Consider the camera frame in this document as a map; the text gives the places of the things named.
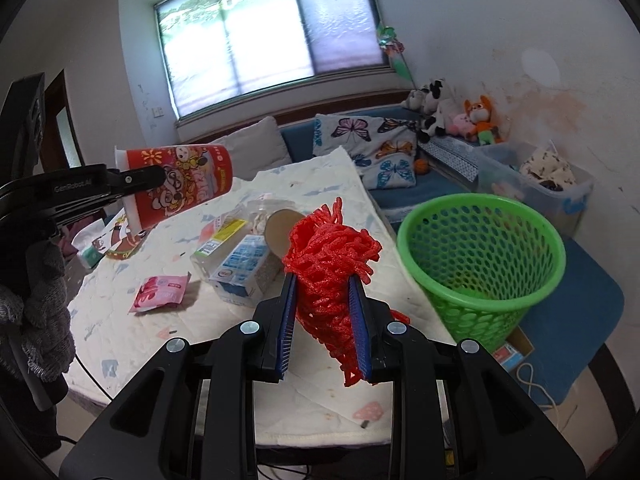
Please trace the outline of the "grey gloved left hand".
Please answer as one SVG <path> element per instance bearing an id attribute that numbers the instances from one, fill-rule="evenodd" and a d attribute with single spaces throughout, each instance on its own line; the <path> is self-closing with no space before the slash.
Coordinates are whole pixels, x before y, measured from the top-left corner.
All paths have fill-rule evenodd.
<path id="1" fill-rule="evenodd" d="M 67 310 L 65 262 L 58 244 L 47 242 L 36 261 L 36 284 L 24 296 L 1 289 L 1 365 L 20 374 L 10 337 L 17 336 L 28 370 L 43 382 L 68 372 L 75 356 Z"/>

